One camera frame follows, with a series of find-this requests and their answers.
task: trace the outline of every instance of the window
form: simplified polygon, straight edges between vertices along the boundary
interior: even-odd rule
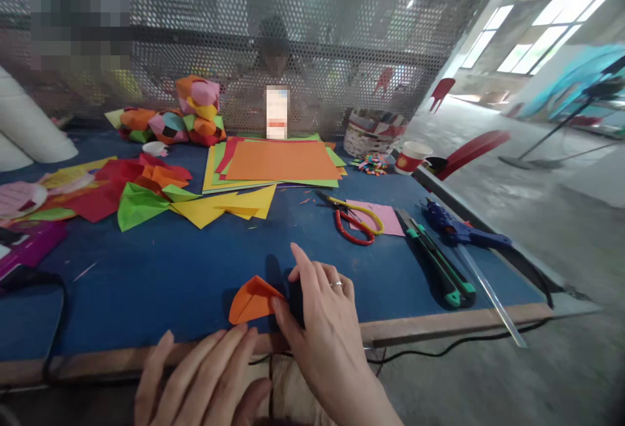
[[[481,32],[480,36],[469,50],[467,57],[464,59],[462,68],[473,68],[473,65],[484,51],[484,48],[486,48],[490,42],[490,39],[493,38],[497,29],[501,27],[501,24],[506,20],[508,14],[510,14],[512,7],[512,5],[502,6],[493,12],[493,15],[490,16],[490,19],[486,23],[484,30]]]
[[[551,0],[497,71],[535,75],[604,1]]]

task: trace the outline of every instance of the hand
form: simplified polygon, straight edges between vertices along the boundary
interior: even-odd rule
[[[145,362],[135,396],[135,426],[251,425],[271,390],[268,378],[258,379],[241,398],[257,337],[258,330],[248,331],[247,324],[209,335],[182,360],[159,395],[163,366],[174,346],[168,331]]]
[[[271,304],[299,369],[314,396],[340,426],[401,425],[384,388],[367,364],[354,302],[354,284],[334,266],[311,262],[296,244],[297,266],[288,277],[301,280],[302,330],[279,298]],[[342,285],[330,286],[340,281]]]

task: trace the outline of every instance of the scissors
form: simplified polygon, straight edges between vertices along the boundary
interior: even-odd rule
[[[336,210],[335,211],[335,223],[337,225],[337,229],[339,230],[339,233],[342,234],[343,237],[345,237],[351,243],[362,245],[362,246],[369,246],[373,244],[373,242],[375,241],[376,235],[381,235],[384,233],[384,224],[382,223],[382,220],[378,217],[378,215],[376,215],[373,211],[365,209],[365,208],[361,208],[360,206],[349,205],[348,203],[345,203],[344,201],[341,201],[336,198],[332,198],[331,196],[328,196],[325,193],[320,192],[319,190],[317,190],[317,195],[319,195],[319,197],[322,200],[324,200],[327,205],[332,206]],[[367,224],[363,223],[357,217],[355,218],[351,217],[348,214],[350,210],[360,211],[370,216],[373,219],[374,223],[376,223],[376,226],[378,229],[377,230],[371,229]],[[356,228],[363,231],[365,235],[367,236],[367,240],[359,239],[349,234],[343,227],[343,223],[341,222],[341,219],[346,220],[347,222],[356,226]]]

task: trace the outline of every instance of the workbench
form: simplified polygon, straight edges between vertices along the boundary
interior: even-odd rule
[[[78,156],[0,174],[0,184],[34,182],[60,167],[114,155],[133,158],[141,151],[140,144],[121,140],[115,131],[79,130],[70,137],[80,151]],[[181,144],[170,147],[165,161],[189,169],[193,180],[186,189],[201,193],[206,159],[206,148]],[[419,208],[432,195],[413,177],[394,173],[372,177],[351,167],[348,173],[330,195],[404,208],[438,238]],[[53,372],[72,377],[140,370],[149,347],[168,329],[179,343],[170,359],[176,363],[194,341],[230,327],[232,298],[254,275],[287,295],[295,312],[301,311],[298,288],[286,279],[295,265],[290,242],[298,243],[312,260],[333,264],[353,280],[366,345],[392,345],[501,326],[471,274],[464,271],[478,290],[475,306],[445,309],[405,238],[383,235],[369,247],[351,244],[337,232],[333,211],[319,199],[300,204],[315,198],[314,193],[305,193],[309,190],[278,188],[266,220],[246,221],[225,214],[202,230],[174,212],[162,213],[125,233],[115,215],[96,224],[80,217],[67,221],[68,238],[40,265],[43,271],[60,274],[69,293],[67,325],[55,349]],[[516,323],[557,315],[538,288],[510,263],[488,249],[468,249]],[[463,268],[453,252],[446,253]],[[564,291],[556,292],[570,298]],[[61,292],[53,287],[0,297],[0,384],[39,379],[41,358],[50,344],[60,302]],[[568,307],[563,315],[583,311]],[[262,334],[257,353],[287,348],[273,316],[250,325]]]

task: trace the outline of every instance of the blue glue gun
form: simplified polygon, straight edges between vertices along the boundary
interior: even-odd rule
[[[502,234],[490,234],[461,223],[445,208],[428,198],[423,214],[430,225],[454,244],[474,244],[482,247],[512,247],[512,241]]]

